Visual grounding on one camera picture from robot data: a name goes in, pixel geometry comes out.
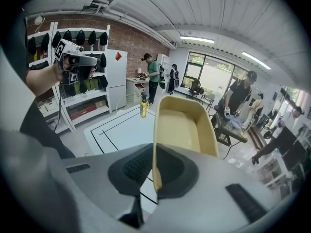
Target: cable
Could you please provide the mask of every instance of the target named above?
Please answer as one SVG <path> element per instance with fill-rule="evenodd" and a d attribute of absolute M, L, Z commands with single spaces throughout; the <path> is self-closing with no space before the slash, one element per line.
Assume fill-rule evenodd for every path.
<path fill-rule="evenodd" d="M 57 126 L 58 126 L 58 124 L 59 124 L 59 122 L 60 122 L 60 115 L 61 115 L 61 113 L 60 113 L 60 91 L 59 91 L 59 101 L 58 101 L 58 122 L 57 122 L 57 124 L 56 124 L 56 126 L 55 126 L 55 128 L 54 128 L 54 132 L 55 132 L 55 130 L 56 130 L 56 128 L 57 128 Z"/>

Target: window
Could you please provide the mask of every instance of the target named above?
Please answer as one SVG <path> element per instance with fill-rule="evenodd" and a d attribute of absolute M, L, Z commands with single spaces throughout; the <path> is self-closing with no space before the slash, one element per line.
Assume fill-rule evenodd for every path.
<path fill-rule="evenodd" d="M 190 52 L 188 62 L 196 63 L 199 65 L 203 65 L 205 56 L 203 54 Z"/>
<path fill-rule="evenodd" d="M 239 80 L 243 80 L 246 78 L 247 71 L 240 67 L 235 67 L 233 71 L 233 77 L 238 78 Z"/>
<path fill-rule="evenodd" d="M 222 60 L 206 56 L 200 82 L 206 91 L 223 95 L 230 82 L 234 66 Z"/>
<path fill-rule="evenodd" d="M 193 65 L 193 64 L 188 64 L 187 65 L 187 70 L 186 70 L 186 76 L 194 77 L 194 78 L 198 79 L 199 76 L 200 76 L 201 68 L 202 67 L 200 67 L 200 66 L 196 66 L 196 65 Z"/>
<path fill-rule="evenodd" d="M 244 79 L 247 71 L 231 63 L 205 54 L 190 52 L 183 84 L 190 88 L 198 79 L 205 93 L 223 95 L 237 79 Z"/>

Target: person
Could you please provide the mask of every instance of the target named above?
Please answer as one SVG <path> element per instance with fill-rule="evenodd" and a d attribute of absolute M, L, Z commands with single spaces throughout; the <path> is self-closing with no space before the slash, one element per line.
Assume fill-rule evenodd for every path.
<path fill-rule="evenodd" d="M 241 114 L 246 101 L 252 94 L 251 85 L 257 80 L 257 73 L 249 71 L 244 80 L 236 80 L 230 87 L 225 96 L 215 106 L 215 110 L 218 113 L 224 113 L 225 117 L 230 115 L 238 116 Z M 216 117 L 213 116 L 211 123 L 215 128 Z"/>
<path fill-rule="evenodd" d="M 168 93 L 170 95 L 173 94 L 174 90 L 175 90 L 175 77 L 174 77 L 174 73 L 176 71 L 177 71 L 177 65 L 173 64 L 171 72 L 170 72 L 170 82 L 169 82 L 169 89 L 168 89 Z"/>
<path fill-rule="evenodd" d="M 146 61 L 148 65 L 148 70 L 147 72 L 145 72 L 145 76 L 149 77 L 149 98 L 147 99 L 147 101 L 149 105 L 151 105 L 154 103 L 156 89 L 160 80 L 160 65 L 158 61 L 156 61 L 149 53 L 145 53 L 144 57 L 141 60 Z"/>
<path fill-rule="evenodd" d="M 260 157 L 271 153 L 277 147 L 276 139 L 281 134 L 282 130 L 285 127 L 288 128 L 289 130 L 292 130 L 295 119 L 298 118 L 301 114 L 304 114 L 304 113 L 302 112 L 301 107 L 299 106 L 295 107 L 292 110 L 292 112 L 286 112 L 284 114 L 283 118 L 280 121 L 278 121 L 277 128 L 274 131 L 270 142 L 252 157 L 253 165 L 255 165 L 256 163 L 259 164 Z"/>
<path fill-rule="evenodd" d="M 263 94 L 259 94 L 260 99 L 257 99 L 253 102 L 251 108 L 249 109 L 249 113 L 247 116 L 246 121 L 242 124 L 242 128 L 244 130 L 247 129 L 249 123 L 252 121 L 254 115 L 256 114 L 257 110 L 262 108 L 262 100 L 263 100 Z"/>
<path fill-rule="evenodd" d="M 21 9 L 2 42 L 2 49 L 17 75 L 36 96 L 39 96 L 57 82 L 62 81 L 63 71 L 60 70 L 57 62 L 41 70 L 29 70 L 27 43 L 26 20 Z M 65 60 L 64 68 L 69 68 L 68 59 Z M 61 159 L 75 158 L 59 136 L 48 127 L 35 103 L 29 108 L 20 132 L 36 138 L 44 147 L 56 149 Z"/>

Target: backpack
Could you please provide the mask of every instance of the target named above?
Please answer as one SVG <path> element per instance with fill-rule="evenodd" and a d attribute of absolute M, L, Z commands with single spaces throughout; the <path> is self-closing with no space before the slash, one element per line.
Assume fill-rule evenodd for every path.
<path fill-rule="evenodd" d="M 179 71 L 173 69 L 173 81 L 174 81 L 174 86 L 178 87 L 179 86 Z"/>
<path fill-rule="evenodd" d="M 160 75 L 160 81 L 159 81 L 159 85 L 160 87 L 165 90 L 165 79 L 164 79 L 164 68 L 163 66 L 159 63 L 160 66 L 160 70 L 159 70 L 159 75 Z"/>

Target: brick wall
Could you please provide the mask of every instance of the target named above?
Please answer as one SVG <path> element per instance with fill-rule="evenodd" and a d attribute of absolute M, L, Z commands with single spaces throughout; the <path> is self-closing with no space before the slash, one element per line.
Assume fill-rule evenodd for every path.
<path fill-rule="evenodd" d="M 110 24 L 108 48 L 126 51 L 127 54 L 127 77 L 134 77 L 138 68 L 146 70 L 146 62 L 140 59 L 145 53 L 150 53 L 155 59 L 158 53 L 169 55 L 169 48 L 162 45 L 152 37 L 125 24 L 109 20 L 103 17 L 91 15 L 54 15 L 47 16 L 40 27 L 40 31 L 50 29 L 51 22 L 58 22 L 58 28 L 94 28 L 107 29 Z M 38 26 L 33 20 L 28 21 L 28 35 L 35 33 Z M 89 50 L 86 41 L 85 50 Z"/>

